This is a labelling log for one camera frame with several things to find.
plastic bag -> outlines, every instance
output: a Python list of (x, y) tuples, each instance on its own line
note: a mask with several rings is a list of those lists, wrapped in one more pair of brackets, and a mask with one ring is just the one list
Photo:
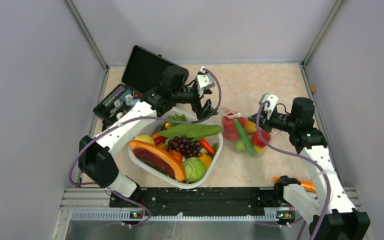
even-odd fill
[[(237, 153), (243, 153), (256, 157), (266, 148), (263, 140), (257, 133), (257, 125), (248, 119), (248, 115), (239, 111), (222, 107), (219, 110), (221, 125), (223, 127), (223, 138), (226, 145)], [(267, 142), (270, 142), (272, 136), (261, 129), (261, 133)]]

papaya slice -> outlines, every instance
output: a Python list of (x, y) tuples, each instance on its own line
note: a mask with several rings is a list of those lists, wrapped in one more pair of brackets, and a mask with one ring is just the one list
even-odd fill
[(176, 181), (185, 180), (185, 170), (168, 151), (147, 142), (132, 140), (129, 144), (134, 155), (142, 162), (167, 173)]

white wall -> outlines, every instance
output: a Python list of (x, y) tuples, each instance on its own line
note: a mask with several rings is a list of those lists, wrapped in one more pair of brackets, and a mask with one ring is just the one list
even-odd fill
[(348, 1), (309, 74), (345, 181), (384, 239), (384, 1)]
[(74, 0), (109, 65), (136, 44), (177, 63), (304, 59), (336, 0)]
[(0, 0), (0, 240), (52, 233), (103, 70), (61, 0)]

carrot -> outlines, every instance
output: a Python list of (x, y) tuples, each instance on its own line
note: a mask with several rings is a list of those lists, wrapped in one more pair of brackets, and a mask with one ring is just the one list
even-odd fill
[(201, 146), (208, 151), (208, 153), (210, 154), (216, 154), (216, 151), (214, 151), (214, 149), (211, 147), (211, 145), (207, 142), (207, 140), (205, 140), (204, 138), (202, 138), (201, 140), (199, 140), (199, 143), (201, 144)]

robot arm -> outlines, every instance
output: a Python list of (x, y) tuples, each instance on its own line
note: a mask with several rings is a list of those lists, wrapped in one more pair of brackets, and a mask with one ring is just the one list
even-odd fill
[[(277, 198), (293, 205), (296, 211), (309, 223), (310, 233), (312, 233), (320, 218), (322, 206), (328, 193), (324, 179), (324, 175), (326, 175), (330, 183), (330, 199), (328, 200), (326, 215), (315, 239), (363, 239), (369, 227), (370, 219), (366, 212), (358, 212), (345, 194), (332, 165), (328, 143), (323, 133), (314, 127), (315, 107), (313, 101), (308, 98), (297, 97), (293, 100), (291, 113), (283, 114), (277, 111), (278, 99), (277, 96), (269, 93), (261, 97), (260, 105), (266, 101), (269, 101), (270, 104), (264, 106), (258, 124), (267, 132), (273, 128), (288, 132), (289, 141), (295, 147), (296, 152), (313, 160), (321, 166), (323, 171), (311, 162), (304, 161), (315, 186), (318, 200), (310, 197), (298, 180), (287, 176), (281, 177), (274, 185)], [(256, 115), (251, 116), (250, 120), (255, 122)]]
[[(211, 74), (201, 68), (192, 82), (192, 86), (185, 85), (188, 71), (182, 67), (172, 66), (164, 71), (160, 83), (152, 90), (147, 91), (140, 101), (120, 120), (109, 129), (94, 138), (96, 142), (81, 155), (78, 167), (87, 174), (101, 188), (109, 188), (121, 195), (134, 199), (139, 194), (140, 187), (133, 180), (122, 174), (114, 158), (120, 150), (141, 130), (156, 119), (141, 119), (130, 121), (140, 117), (161, 117), (171, 110), (176, 103), (191, 104), (192, 110), (198, 119), (217, 114), (217, 110), (211, 107), (211, 100), (201, 105), (204, 94), (211, 94), (210, 88), (214, 86)], [(80, 140), (80, 150), (92, 141), (85, 136)]]

